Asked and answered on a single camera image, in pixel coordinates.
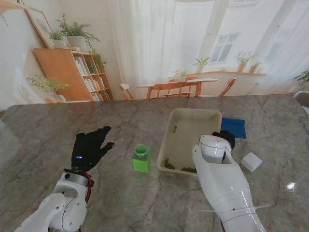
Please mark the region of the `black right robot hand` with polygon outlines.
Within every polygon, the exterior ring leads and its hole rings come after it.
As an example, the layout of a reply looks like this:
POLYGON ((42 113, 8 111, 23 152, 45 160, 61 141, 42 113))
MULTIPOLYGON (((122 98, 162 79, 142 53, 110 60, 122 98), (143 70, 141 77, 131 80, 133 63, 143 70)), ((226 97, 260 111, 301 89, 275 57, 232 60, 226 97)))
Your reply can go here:
POLYGON ((217 136, 227 140, 231 146, 231 150, 235 147, 235 136, 227 130, 221 130, 220 132, 213 132, 211 135, 217 136))

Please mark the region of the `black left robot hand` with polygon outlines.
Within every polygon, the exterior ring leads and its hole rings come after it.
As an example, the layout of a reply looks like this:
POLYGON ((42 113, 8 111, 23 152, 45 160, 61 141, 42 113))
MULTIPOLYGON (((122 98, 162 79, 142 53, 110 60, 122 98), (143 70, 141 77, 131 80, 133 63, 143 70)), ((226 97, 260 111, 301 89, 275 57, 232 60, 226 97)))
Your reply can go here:
POLYGON ((104 126, 96 131, 78 133, 75 136, 71 156, 72 169, 88 172, 99 163, 101 158, 115 145, 114 142, 108 142, 101 148, 110 130, 110 126, 104 126))

